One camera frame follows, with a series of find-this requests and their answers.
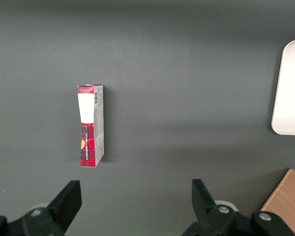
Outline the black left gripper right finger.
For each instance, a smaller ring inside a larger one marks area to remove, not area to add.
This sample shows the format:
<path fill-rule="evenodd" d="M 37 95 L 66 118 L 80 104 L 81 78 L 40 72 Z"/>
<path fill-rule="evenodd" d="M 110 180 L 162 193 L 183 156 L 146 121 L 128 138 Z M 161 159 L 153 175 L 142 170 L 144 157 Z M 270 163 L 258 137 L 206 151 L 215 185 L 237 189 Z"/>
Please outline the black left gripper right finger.
<path fill-rule="evenodd" d="M 236 212 L 229 206 L 215 203 L 201 179 L 192 180 L 192 207 L 197 221 L 183 236 L 229 236 L 235 225 Z"/>

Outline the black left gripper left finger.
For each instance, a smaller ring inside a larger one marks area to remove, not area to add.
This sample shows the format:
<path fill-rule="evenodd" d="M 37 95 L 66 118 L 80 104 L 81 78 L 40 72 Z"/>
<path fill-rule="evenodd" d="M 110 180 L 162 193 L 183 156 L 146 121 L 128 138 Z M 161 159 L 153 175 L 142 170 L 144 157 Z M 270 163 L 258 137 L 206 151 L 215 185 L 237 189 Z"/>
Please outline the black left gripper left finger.
<path fill-rule="evenodd" d="M 81 206 L 80 181 L 72 180 L 46 207 L 33 208 L 22 217 L 24 235 L 65 235 Z"/>

